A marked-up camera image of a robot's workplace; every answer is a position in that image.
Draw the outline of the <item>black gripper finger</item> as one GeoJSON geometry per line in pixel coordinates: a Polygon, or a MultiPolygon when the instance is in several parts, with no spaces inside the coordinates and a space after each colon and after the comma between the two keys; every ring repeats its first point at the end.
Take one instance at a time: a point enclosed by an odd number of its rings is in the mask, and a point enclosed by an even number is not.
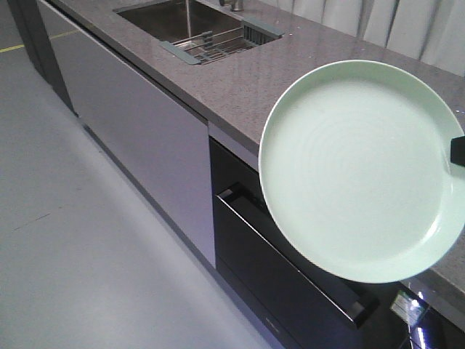
{"type": "Polygon", "coordinates": [[[455,137],[450,141],[450,162],[465,164],[465,136],[455,137]]]}

